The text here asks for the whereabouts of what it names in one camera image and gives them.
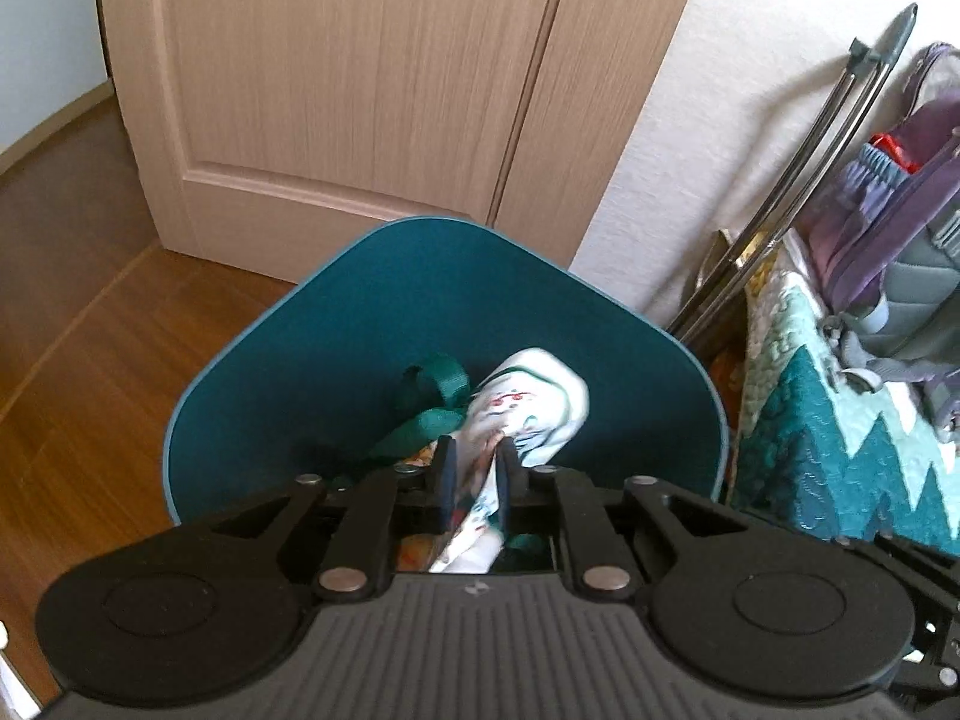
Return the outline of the white printed paper wrapper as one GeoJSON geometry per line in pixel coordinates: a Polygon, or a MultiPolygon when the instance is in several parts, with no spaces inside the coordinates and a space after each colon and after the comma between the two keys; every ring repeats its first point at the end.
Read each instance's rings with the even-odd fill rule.
{"type": "Polygon", "coordinates": [[[441,536],[433,574],[484,574],[506,543],[498,527],[494,449],[514,440],[526,466],[547,465],[589,415],[589,388],[545,349],[509,356],[473,390],[466,419],[454,431],[457,494],[454,523],[441,536]]]}

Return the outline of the teal plastic trash bin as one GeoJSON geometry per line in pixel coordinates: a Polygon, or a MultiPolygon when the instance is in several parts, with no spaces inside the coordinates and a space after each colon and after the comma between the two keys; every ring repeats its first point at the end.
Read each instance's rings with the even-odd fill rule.
{"type": "Polygon", "coordinates": [[[649,475],[719,494],[726,418],[688,349],[498,232],[412,218],[353,242],[195,377],[164,438],[169,516],[208,517],[301,473],[352,472],[398,426],[407,369],[444,353],[480,380],[526,348],[589,390],[560,465],[601,488],[649,475]]]}

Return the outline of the folded metal drying rack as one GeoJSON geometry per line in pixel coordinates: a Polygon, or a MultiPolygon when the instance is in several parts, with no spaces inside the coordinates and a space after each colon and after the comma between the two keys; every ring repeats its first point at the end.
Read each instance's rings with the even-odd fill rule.
{"type": "Polygon", "coordinates": [[[680,343],[697,343],[786,236],[877,103],[913,34],[918,11],[915,4],[903,8],[872,46],[859,39],[851,43],[832,91],[770,193],[667,325],[680,343]]]}

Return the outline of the teal white quilted blanket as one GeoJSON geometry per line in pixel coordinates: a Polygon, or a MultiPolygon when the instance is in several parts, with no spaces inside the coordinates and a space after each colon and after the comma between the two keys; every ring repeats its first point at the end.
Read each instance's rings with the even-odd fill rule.
{"type": "Polygon", "coordinates": [[[817,538],[891,533],[958,551],[958,449],[907,383],[841,372],[802,245],[747,284],[745,380],[729,499],[817,538]]]}

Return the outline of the light wooden door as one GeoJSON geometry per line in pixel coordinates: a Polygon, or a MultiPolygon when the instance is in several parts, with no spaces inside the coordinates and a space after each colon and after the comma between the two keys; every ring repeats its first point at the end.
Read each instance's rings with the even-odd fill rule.
{"type": "Polygon", "coordinates": [[[99,0],[167,249],[296,281],[475,221],[568,265],[686,0],[99,0]]]}

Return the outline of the purple grey backpack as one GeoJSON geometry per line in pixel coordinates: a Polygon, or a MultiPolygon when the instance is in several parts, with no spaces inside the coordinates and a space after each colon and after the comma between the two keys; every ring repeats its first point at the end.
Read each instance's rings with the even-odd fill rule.
{"type": "Polygon", "coordinates": [[[934,43],[878,132],[800,223],[848,376],[923,390],[942,439],[958,437],[958,49],[934,43]]]}

